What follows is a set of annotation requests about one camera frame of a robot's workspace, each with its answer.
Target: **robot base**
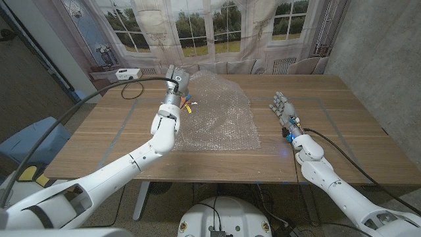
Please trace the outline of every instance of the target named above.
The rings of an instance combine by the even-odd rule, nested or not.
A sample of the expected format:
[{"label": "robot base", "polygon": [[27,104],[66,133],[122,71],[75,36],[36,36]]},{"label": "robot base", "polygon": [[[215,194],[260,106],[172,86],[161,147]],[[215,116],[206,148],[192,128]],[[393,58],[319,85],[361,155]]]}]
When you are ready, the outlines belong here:
[{"label": "robot base", "polygon": [[[212,197],[201,203],[213,207],[214,201],[215,197]],[[214,208],[219,213],[221,223],[211,207],[201,204],[194,205],[182,217],[177,236],[272,236],[268,219],[259,209],[242,199],[229,196],[217,197]]]}]

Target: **yellow object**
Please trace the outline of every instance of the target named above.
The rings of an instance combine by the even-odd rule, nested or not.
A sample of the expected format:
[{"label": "yellow object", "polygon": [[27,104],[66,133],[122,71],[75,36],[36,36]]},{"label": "yellow object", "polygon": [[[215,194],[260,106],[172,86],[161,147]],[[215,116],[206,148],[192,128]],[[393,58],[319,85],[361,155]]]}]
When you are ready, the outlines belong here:
[{"label": "yellow object", "polygon": [[31,166],[31,167],[26,168],[26,170],[20,175],[18,181],[32,181],[36,171],[37,171],[36,166]]},{"label": "yellow object", "polygon": [[48,181],[50,181],[50,179],[45,177],[44,174],[41,174],[36,180],[36,182],[43,187],[45,187]]}]

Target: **grass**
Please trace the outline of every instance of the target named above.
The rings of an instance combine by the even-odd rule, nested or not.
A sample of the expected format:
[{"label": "grass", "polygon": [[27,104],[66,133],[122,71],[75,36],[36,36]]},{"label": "grass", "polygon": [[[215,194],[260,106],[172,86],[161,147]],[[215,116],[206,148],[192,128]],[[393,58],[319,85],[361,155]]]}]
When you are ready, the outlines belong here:
[{"label": "grass", "polygon": [[[128,47],[127,45],[125,45],[124,47],[129,52],[135,52],[135,53],[137,53],[137,51],[136,51],[136,49],[134,47]],[[139,53],[150,53],[151,52],[150,49],[137,49],[137,50],[139,50]]]},{"label": "grass", "polygon": [[[232,41],[224,43],[215,44],[215,53],[234,53],[239,52],[241,47],[241,41]],[[201,55],[208,55],[208,46],[196,47],[196,53],[194,47],[185,47],[183,48],[184,57],[195,57]]]},{"label": "grass", "polygon": [[[300,38],[301,33],[296,33],[296,34],[290,34],[288,36],[288,39],[292,40],[292,39],[298,39]],[[287,39],[287,35],[276,35],[276,36],[272,36],[272,41],[276,41],[276,40],[286,40]]]}]

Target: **wall outlet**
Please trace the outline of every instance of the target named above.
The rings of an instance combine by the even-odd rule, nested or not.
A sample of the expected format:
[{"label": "wall outlet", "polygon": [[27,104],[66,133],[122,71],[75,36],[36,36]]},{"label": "wall outlet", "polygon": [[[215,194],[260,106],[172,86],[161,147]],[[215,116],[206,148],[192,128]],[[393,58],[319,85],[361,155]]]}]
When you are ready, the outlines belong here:
[{"label": "wall outlet", "polygon": [[129,80],[131,79],[139,79],[142,76],[142,71],[139,68],[120,68],[116,72],[117,79],[119,80]]}]

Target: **radiator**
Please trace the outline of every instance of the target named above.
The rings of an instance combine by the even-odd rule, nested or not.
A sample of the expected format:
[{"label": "radiator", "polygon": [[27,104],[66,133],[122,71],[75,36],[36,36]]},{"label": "radiator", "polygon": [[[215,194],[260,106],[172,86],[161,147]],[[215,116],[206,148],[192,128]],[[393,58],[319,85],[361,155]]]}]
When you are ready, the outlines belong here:
[{"label": "radiator", "polygon": [[141,68],[140,71],[144,75],[150,75],[150,74],[156,74],[157,73],[157,72],[155,72],[154,68]]},{"label": "radiator", "polygon": [[288,74],[288,66],[295,63],[295,60],[296,58],[275,60],[273,74]]}]

